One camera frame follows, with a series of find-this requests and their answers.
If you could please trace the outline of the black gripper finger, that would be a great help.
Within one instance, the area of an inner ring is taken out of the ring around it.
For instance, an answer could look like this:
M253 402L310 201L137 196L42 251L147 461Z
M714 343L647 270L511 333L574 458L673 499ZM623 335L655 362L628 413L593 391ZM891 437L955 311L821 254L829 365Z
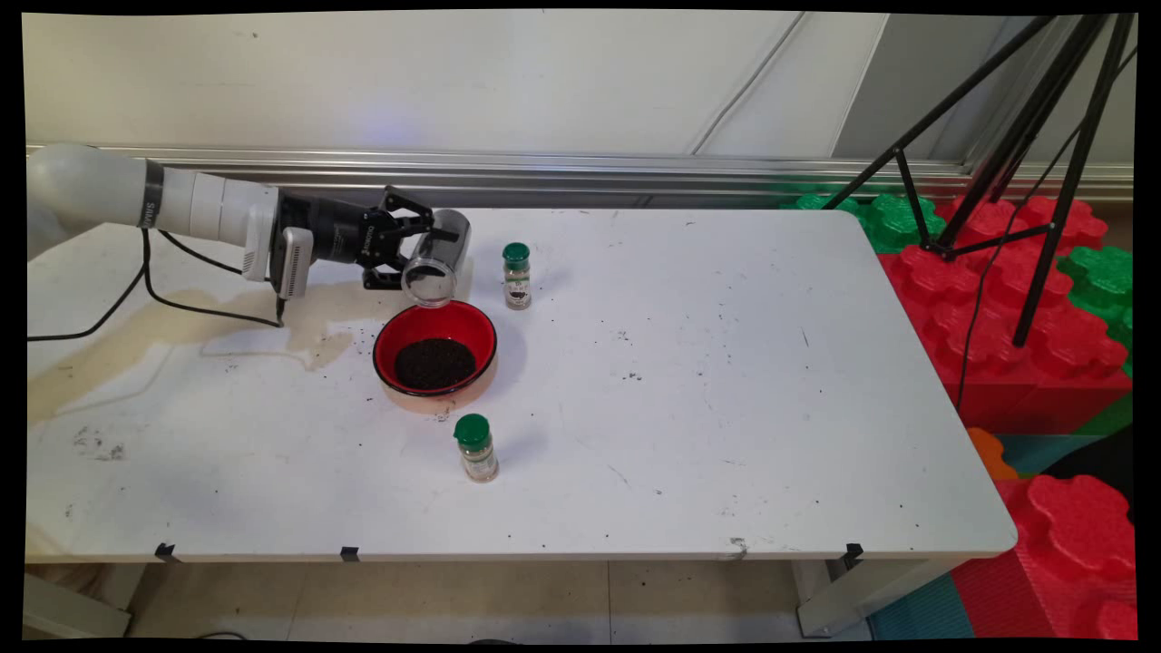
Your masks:
M409 258L401 253L402 241L374 241L361 252L362 287L398 292Z
M433 234L435 241L460 241L457 230L438 227L432 208L390 185L377 206L366 210L368 247L377 247L380 241L403 241L423 234Z

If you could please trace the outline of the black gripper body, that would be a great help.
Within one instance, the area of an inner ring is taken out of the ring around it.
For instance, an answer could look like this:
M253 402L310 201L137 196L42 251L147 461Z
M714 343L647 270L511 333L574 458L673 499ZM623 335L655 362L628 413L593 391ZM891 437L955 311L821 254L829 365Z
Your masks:
M307 229L313 236L312 261L320 258L332 263L380 266L383 258L375 254L383 253L383 245L378 243L377 236L373 236L369 245L366 244L366 228L375 227L382 216L380 207L279 191L277 216L272 227L269 268L282 270L287 249L283 231L287 227Z

